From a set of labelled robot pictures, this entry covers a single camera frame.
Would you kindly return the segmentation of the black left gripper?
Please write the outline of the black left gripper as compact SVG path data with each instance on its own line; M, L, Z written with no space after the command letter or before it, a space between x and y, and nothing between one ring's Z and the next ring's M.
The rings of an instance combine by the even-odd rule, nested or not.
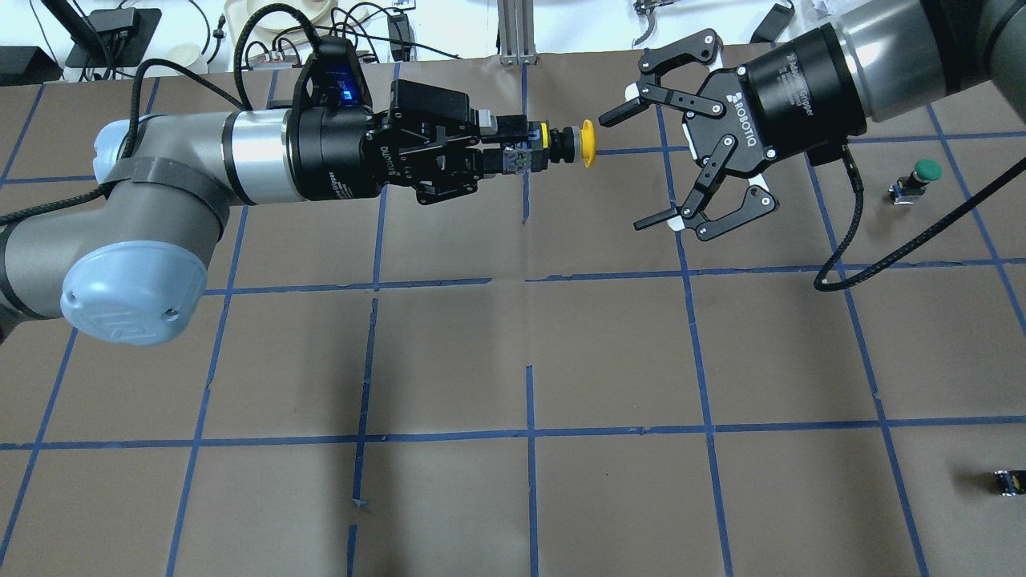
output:
M477 190L481 179L529 172L524 115L474 109L469 95L400 78L390 109L311 107L287 114L287 153L304 200L370 200L384 187L415 190L420 204Z

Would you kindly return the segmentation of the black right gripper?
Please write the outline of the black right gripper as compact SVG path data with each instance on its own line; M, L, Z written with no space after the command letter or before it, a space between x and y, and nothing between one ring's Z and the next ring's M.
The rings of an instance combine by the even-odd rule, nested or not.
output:
M600 115L601 127L615 127L654 103L696 114L683 118L682 127L700 175L682 204L637 220L637 231L666 223L714 240L777 211L779 202L758 175L772 162L865 134L867 116L831 23L737 68L711 72L697 95L662 85L671 71L689 63L711 68L719 56L721 40L712 29L656 48L638 59L639 78L625 87L625 103ZM750 178L749 185L736 211L710 219L705 209L726 176Z

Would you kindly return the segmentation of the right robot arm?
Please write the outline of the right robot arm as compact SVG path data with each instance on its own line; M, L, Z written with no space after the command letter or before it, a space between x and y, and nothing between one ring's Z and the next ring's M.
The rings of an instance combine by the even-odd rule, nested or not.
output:
M682 113L699 174L684 200L638 220L700 240L774 211L763 176L796 155L839 160L851 136L990 80L1024 114L1022 1L870 1L729 68L721 37L697 30L638 59L615 127L653 105Z

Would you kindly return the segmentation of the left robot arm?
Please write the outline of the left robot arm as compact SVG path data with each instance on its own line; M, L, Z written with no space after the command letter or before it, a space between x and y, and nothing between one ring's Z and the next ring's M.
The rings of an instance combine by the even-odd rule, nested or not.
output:
M93 211L55 202L2 218L2 336L63 318L102 341L175 339L205 288L234 207L373 200L410 188L421 205L483 180L546 167L549 136L524 115L399 79L388 109L345 88L289 107L150 115L96 139Z

